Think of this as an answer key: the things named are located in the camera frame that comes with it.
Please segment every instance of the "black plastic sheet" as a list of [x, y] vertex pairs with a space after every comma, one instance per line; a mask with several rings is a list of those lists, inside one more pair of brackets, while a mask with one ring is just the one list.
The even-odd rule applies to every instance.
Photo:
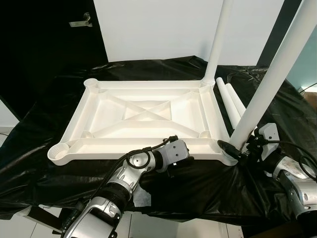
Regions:
[[[207, 63], [197, 57], [107, 63], [93, 69], [67, 68], [54, 80], [0, 148], [0, 219], [10, 219], [29, 206], [73, 208], [88, 197], [114, 164], [113, 160], [72, 161], [56, 166], [47, 151], [58, 143], [81, 95], [83, 81], [200, 80]], [[245, 106], [266, 72], [260, 67], [219, 66], [216, 76], [231, 82]], [[232, 127], [217, 86], [214, 92], [229, 134]], [[282, 140], [302, 145], [316, 155], [316, 112], [285, 81], [258, 126], [274, 122]], [[283, 147], [294, 158], [300, 152]], [[152, 195], [152, 206], [127, 209], [185, 221], [193, 218], [235, 225], [281, 224], [294, 219], [281, 185], [256, 168], [219, 161], [194, 161], [167, 173], [145, 174], [140, 182]]]

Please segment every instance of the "white plastic table frame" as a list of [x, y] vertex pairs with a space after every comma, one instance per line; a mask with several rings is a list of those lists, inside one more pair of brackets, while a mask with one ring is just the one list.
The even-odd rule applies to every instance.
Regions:
[[48, 151], [56, 165], [80, 159], [118, 159], [178, 135], [196, 160], [233, 166], [217, 140], [241, 149], [271, 103], [317, 24], [317, 1], [303, 0], [246, 110], [230, 85], [221, 87], [235, 128], [229, 138], [213, 93], [214, 74], [233, 0], [224, 0], [207, 70], [201, 81], [97, 81], [86, 90], [60, 141]]

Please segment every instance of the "wires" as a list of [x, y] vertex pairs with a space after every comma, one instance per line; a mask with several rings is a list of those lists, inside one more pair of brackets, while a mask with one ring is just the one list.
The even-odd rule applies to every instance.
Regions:
[[308, 150], [306, 150], [306, 149], [304, 149], [303, 147], [301, 147], [301, 146], [299, 146], [299, 145], [296, 145], [296, 144], [294, 144], [294, 143], [292, 143], [292, 142], [289, 142], [289, 141], [268, 140], [268, 141], [266, 141], [266, 142], [267, 142], [267, 144], [275, 144], [275, 143], [288, 144], [288, 145], [295, 146], [296, 148], [302, 150], [305, 154], [308, 155], [308, 157], [307, 157], [307, 156], [301, 156], [301, 157], [299, 158], [299, 160], [298, 160], [299, 166], [301, 167], [301, 169], [304, 171], [304, 173], [305, 173], [308, 177], [310, 177], [310, 178], [311, 178], [312, 180], [314, 180], [314, 181], [317, 181], [317, 176], [316, 176], [316, 177], [312, 176], [312, 175], [305, 169], [305, 167], [304, 167], [304, 165], [303, 165], [303, 162], [302, 162], [302, 159], [306, 159], [306, 160], [308, 160], [308, 161], [315, 167], [315, 169], [317, 168], [317, 167], [316, 167], [316, 159], [314, 158], [314, 156], [313, 156]]
[[133, 150], [130, 151], [129, 153], [123, 155], [122, 157], [120, 157], [116, 163], [114, 164], [114, 166], [109, 170], [109, 172], [107, 173], [107, 175], [104, 177], [104, 179], [102, 180], [102, 182], [99, 184], [98, 188], [95, 190], [95, 192], [89, 197], [89, 200], [91, 200], [92, 198], [94, 198], [96, 196], [96, 194], [99, 192], [99, 190], [104, 186], [104, 184], [106, 182], [108, 182], [108, 180], [111, 178], [112, 174], [119, 169], [119, 167], [121, 166], [121, 164], [123, 163], [124, 160], [127, 161], [127, 163], [130, 165], [130, 157], [136, 154], [140, 154], [140, 153], [146, 153], [148, 155], [148, 161], [146, 162], [145, 165], [140, 166], [140, 167], [136, 167], [136, 166], [132, 166], [133, 168], [137, 168], [137, 169], [142, 169], [143, 167], [145, 168], [149, 163], [150, 163], [150, 155], [148, 153], [148, 151], [152, 151], [155, 150], [157, 148], [160, 148], [161, 146], [165, 145], [167, 142], [171, 141], [173, 139], [174, 136], [170, 136], [168, 139], [164, 139], [163, 143], [154, 146], [154, 147], [147, 147], [141, 150]]
[[308, 89], [308, 88], [310, 88], [310, 87], [313, 87], [313, 86], [314, 86], [314, 85], [316, 85], [316, 84], [317, 84], [317, 83], [312, 84], [311, 86], [309, 86], [309, 87], [305, 88], [304, 90], [300, 91], [299, 93], [304, 92], [306, 89]]

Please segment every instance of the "white plastic tray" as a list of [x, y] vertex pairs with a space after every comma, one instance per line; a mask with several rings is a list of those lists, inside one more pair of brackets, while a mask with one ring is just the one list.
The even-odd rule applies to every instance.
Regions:
[[60, 141], [48, 151], [56, 165], [118, 159], [178, 135], [196, 160], [220, 160], [217, 140], [229, 140], [212, 86], [200, 81], [97, 81], [86, 90]]

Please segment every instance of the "black cloth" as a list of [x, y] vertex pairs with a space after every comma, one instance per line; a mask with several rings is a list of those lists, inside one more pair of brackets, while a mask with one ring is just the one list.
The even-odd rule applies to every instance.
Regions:
[[[0, 148], [0, 219], [10, 219], [29, 206], [73, 208], [88, 197], [114, 160], [72, 161], [56, 166], [47, 151], [60, 141], [84, 92], [83, 81], [97, 80], [200, 80], [207, 63], [197, 57], [107, 63], [93, 69], [67, 68], [37, 100]], [[266, 69], [218, 66], [216, 76], [231, 82], [245, 106]], [[214, 92], [229, 134], [232, 127], [217, 85]], [[316, 112], [285, 81], [258, 126], [277, 124], [280, 138], [302, 145], [316, 154]], [[294, 158], [300, 152], [283, 147]], [[202, 218], [235, 225], [284, 223], [294, 219], [281, 185], [261, 170], [228, 167], [219, 161], [194, 161], [167, 173], [143, 175], [140, 186], [152, 195], [152, 206], [135, 208], [151, 216], [185, 221]]]

